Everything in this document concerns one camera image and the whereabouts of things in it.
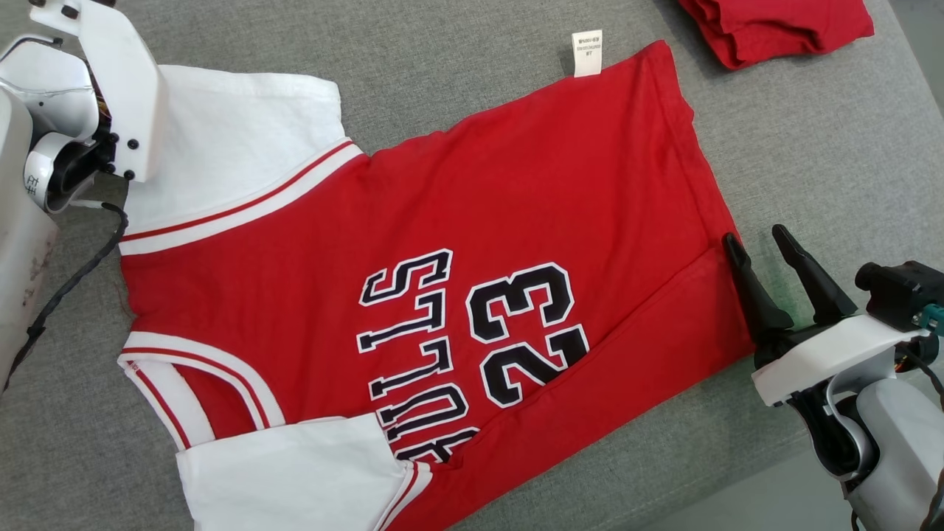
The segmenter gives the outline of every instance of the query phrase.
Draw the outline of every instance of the gray table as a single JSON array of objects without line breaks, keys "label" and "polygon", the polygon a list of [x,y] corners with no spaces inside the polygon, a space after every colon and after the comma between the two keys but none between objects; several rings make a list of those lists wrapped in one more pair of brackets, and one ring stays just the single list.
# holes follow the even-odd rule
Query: gray table
[{"label": "gray table", "polygon": [[[128,0],[160,63],[336,81],[367,150],[448,128],[562,77],[569,34],[602,28],[604,63],[665,39],[702,149],[783,307],[809,321],[769,227],[785,223],[854,294],[858,266],[944,267],[944,121],[885,0],[876,35],[822,58],[725,72],[671,0]],[[0,42],[39,29],[0,4]],[[122,201],[101,180],[91,197]],[[45,299],[113,220],[57,218]],[[174,445],[115,366],[130,315],[111,256],[60,306],[0,401],[0,529],[187,529]],[[460,523],[459,529],[632,529],[796,453],[788,410],[765,409],[738,363]]]}]

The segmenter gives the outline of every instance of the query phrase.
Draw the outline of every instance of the wire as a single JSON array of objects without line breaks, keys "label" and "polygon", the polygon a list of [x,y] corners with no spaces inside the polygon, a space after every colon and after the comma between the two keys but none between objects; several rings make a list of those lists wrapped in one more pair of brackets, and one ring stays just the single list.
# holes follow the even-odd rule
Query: wire
[{"label": "wire", "polygon": [[[908,352],[905,354],[908,359],[911,360],[918,368],[921,369],[928,378],[931,379],[931,385],[934,386],[935,391],[937,391],[937,397],[941,402],[941,409],[944,409],[944,385],[941,384],[940,378],[937,377],[935,372],[928,367],[928,364],[924,362],[919,356]],[[935,526],[940,525],[940,522],[935,522],[939,509],[941,507],[941,501],[944,500],[944,470],[941,471],[940,475],[937,477],[937,491],[935,495],[931,498],[931,506],[928,507],[928,516],[924,519],[924,522],[921,523],[921,528],[919,531],[930,531],[932,529],[932,524]]]},{"label": "wire", "polygon": [[26,358],[29,357],[33,345],[36,344],[36,341],[40,338],[40,335],[46,331],[46,318],[49,317],[49,315],[52,314],[54,310],[56,310],[56,307],[59,306],[60,302],[62,302],[62,298],[65,297],[67,293],[72,291],[72,288],[78,285],[78,283],[82,280],[82,277],[88,275],[93,269],[98,267],[102,260],[118,246],[118,242],[121,241],[122,236],[125,235],[125,229],[127,229],[127,214],[125,214],[125,211],[121,210],[115,205],[102,201],[87,201],[81,199],[72,201],[70,204],[79,207],[110,210],[121,217],[121,222],[118,224],[115,234],[109,238],[109,241],[105,244],[105,246],[98,250],[91,260],[86,262],[85,265],[83,265],[76,272],[76,274],[72,276],[72,278],[66,281],[66,283],[63,284],[61,288],[59,288],[59,290],[52,296],[46,305],[43,306],[40,314],[36,316],[36,320],[33,321],[33,324],[26,329],[28,339],[20,351],[16,353],[16,357],[13,358],[13,365],[10,367],[9,374],[7,375],[7,382],[3,386],[4,390],[9,387],[9,378],[13,375],[13,371],[15,371],[20,366],[20,364],[22,364]]},{"label": "wire", "polygon": [[940,399],[941,409],[944,409],[944,385],[941,384],[940,378],[937,377],[935,372],[931,370],[931,368],[928,367],[928,364],[925,363],[920,357],[911,352],[908,352],[905,355],[911,360],[911,363],[918,366],[918,368],[921,369],[921,372],[931,379],[931,385],[934,386],[935,391],[937,391],[937,396]]}]

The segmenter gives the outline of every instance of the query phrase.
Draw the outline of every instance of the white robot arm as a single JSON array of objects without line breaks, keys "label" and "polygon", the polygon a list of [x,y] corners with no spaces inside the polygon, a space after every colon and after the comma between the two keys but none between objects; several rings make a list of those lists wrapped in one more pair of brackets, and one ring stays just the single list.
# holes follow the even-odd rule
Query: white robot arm
[{"label": "white robot arm", "polygon": [[944,403],[928,368],[944,320],[944,274],[918,262],[866,264],[856,285],[869,291],[866,315],[783,225],[773,228],[781,254],[800,276],[816,324],[793,330],[750,268],[737,239],[724,239],[750,336],[757,346],[752,379],[767,405],[803,418],[820,464],[842,487],[869,531],[944,528],[944,413],[896,374],[920,368]]},{"label": "white robot arm", "polygon": [[[24,35],[0,54],[0,382],[42,331],[61,296],[117,243],[111,241],[64,285],[29,326],[57,228],[48,214],[77,204],[96,172],[148,180],[157,171],[167,87],[147,47],[110,0],[30,0],[36,22],[78,37],[88,63],[61,41]],[[944,413],[896,378],[927,368],[944,329],[944,275],[918,263],[866,265],[857,308],[786,228],[774,238],[817,310],[793,330],[726,236],[751,337],[754,384],[767,405],[800,413],[820,463],[869,531],[944,527]]]},{"label": "white robot arm", "polygon": [[48,214],[96,172],[152,178],[167,107],[160,70],[124,14],[93,0],[30,3],[34,21],[78,37],[87,62],[37,35],[0,54],[0,383],[39,330],[26,331],[58,232]]}]

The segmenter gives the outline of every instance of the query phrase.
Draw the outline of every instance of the folded red cloth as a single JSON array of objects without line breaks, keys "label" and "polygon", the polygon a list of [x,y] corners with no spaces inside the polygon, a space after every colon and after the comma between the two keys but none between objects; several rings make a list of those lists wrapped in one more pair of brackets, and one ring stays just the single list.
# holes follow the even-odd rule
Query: folded red cloth
[{"label": "folded red cloth", "polygon": [[679,0],[732,70],[780,56],[828,54],[875,34],[862,0]]}]

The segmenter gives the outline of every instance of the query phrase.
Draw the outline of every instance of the clothing tag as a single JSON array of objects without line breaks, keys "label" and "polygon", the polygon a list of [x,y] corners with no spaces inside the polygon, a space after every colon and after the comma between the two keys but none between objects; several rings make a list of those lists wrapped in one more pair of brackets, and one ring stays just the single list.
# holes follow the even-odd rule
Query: clothing tag
[{"label": "clothing tag", "polygon": [[595,76],[603,64],[603,30],[573,33],[574,77]]}]

